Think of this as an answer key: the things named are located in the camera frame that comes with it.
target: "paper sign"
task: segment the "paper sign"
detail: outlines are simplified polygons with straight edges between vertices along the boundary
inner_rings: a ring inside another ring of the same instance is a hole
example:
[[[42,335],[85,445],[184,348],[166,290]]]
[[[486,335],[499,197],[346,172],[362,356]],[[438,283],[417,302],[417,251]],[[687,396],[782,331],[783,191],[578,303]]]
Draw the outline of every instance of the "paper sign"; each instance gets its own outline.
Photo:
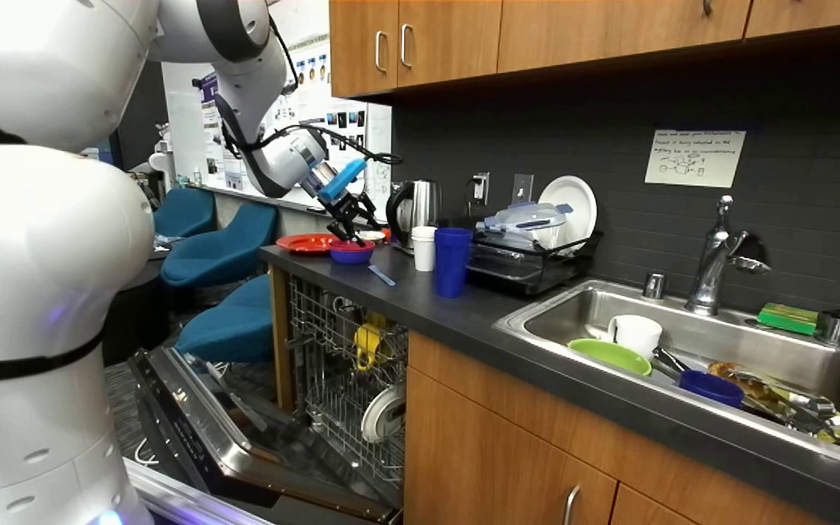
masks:
[[[732,188],[747,131],[656,130],[648,185]]]

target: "white cup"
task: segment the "white cup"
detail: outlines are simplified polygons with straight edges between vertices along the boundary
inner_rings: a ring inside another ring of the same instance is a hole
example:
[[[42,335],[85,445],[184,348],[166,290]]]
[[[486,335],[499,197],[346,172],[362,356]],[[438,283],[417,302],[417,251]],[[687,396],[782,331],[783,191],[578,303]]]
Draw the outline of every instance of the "white cup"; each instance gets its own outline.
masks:
[[[616,315],[605,324],[605,334],[608,334],[611,344],[635,351],[645,360],[654,360],[654,351],[662,338],[662,328],[645,315]]]
[[[413,245],[413,270],[432,271],[433,262],[433,235],[438,227],[410,227],[410,245]]]

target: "electrical outlet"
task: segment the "electrical outlet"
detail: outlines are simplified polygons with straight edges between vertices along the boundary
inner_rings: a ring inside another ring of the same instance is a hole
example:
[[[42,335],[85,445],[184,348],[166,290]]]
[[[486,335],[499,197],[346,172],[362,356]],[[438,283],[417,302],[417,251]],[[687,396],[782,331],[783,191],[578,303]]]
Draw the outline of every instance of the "electrical outlet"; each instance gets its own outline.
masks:
[[[473,202],[477,207],[484,207],[486,205],[486,192],[490,192],[490,172],[474,172],[473,176]]]

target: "dish drying rack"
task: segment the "dish drying rack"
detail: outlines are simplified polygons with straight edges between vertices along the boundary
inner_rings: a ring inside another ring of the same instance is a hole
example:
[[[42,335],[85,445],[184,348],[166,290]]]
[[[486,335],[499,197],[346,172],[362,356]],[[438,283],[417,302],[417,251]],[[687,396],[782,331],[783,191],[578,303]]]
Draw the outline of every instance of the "dish drying rack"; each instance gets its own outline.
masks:
[[[470,258],[470,280],[486,290],[535,299],[570,280],[581,280],[592,270],[600,230],[589,240],[578,240],[560,249],[518,249],[496,236],[474,235]]]
[[[355,351],[353,335],[376,328],[374,361]],[[376,396],[403,401],[407,331],[381,315],[327,291],[315,283],[287,278],[287,348],[293,356],[298,411],[308,421],[315,452],[353,488],[400,507],[403,494],[403,410],[385,421],[385,436],[362,433],[363,411]]]

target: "dishwasher rack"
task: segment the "dishwasher rack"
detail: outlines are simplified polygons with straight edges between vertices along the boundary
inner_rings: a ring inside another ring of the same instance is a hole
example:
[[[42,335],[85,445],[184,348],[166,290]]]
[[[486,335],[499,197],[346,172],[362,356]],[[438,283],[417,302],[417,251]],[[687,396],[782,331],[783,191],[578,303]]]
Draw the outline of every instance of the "dishwasher rack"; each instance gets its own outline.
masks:
[[[324,464],[400,507],[407,334],[349,299],[287,278],[287,348],[298,411]],[[363,436],[378,396],[391,405],[378,426],[385,433]]]

